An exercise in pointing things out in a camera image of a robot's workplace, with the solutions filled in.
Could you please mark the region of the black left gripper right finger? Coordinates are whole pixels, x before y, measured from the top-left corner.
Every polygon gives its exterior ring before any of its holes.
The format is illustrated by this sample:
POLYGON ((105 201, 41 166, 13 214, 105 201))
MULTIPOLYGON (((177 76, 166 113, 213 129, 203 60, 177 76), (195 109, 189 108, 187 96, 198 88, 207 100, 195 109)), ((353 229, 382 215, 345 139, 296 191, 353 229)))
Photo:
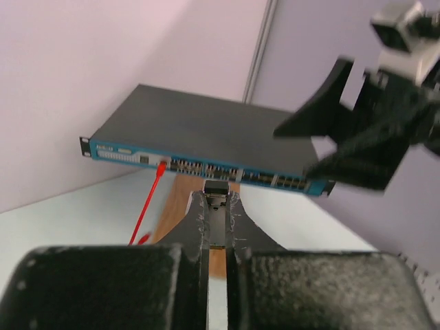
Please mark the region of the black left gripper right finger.
POLYGON ((228 297, 228 328, 238 329, 243 312, 240 307, 241 265, 247 250, 283 251, 285 248, 264 232, 246 213, 239 193, 232 191, 225 207, 225 253, 228 297))

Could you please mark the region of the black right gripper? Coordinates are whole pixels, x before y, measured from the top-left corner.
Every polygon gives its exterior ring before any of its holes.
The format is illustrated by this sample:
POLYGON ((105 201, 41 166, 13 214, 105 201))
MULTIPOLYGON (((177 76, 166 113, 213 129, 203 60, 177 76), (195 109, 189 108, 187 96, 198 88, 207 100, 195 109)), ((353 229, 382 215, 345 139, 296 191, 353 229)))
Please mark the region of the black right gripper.
POLYGON ((364 81, 351 113, 340 99, 352 66, 338 58, 315 94, 273 136, 327 136, 336 143, 334 152, 304 169, 308 179, 385 190, 410 145, 439 154, 439 91, 380 71, 377 82, 364 81))

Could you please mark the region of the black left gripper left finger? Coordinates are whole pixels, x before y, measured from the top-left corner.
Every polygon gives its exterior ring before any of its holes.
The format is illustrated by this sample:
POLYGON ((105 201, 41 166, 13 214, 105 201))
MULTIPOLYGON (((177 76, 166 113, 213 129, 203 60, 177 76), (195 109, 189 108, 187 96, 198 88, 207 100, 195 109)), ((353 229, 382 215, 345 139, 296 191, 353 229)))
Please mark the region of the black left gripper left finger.
POLYGON ((188 213, 158 242, 166 329, 207 328, 209 246, 208 204, 197 191, 191 196, 188 213))

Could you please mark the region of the silver transceiver plug module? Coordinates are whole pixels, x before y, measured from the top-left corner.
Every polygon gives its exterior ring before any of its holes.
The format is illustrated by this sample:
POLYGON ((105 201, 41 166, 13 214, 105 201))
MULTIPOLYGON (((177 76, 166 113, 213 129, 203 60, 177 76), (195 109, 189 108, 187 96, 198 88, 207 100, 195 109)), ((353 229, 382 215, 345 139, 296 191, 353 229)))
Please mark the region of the silver transceiver plug module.
POLYGON ((203 193, 208 204, 210 224, 210 248, 226 248, 226 204, 230 194, 230 185, 226 181, 206 180, 203 193))

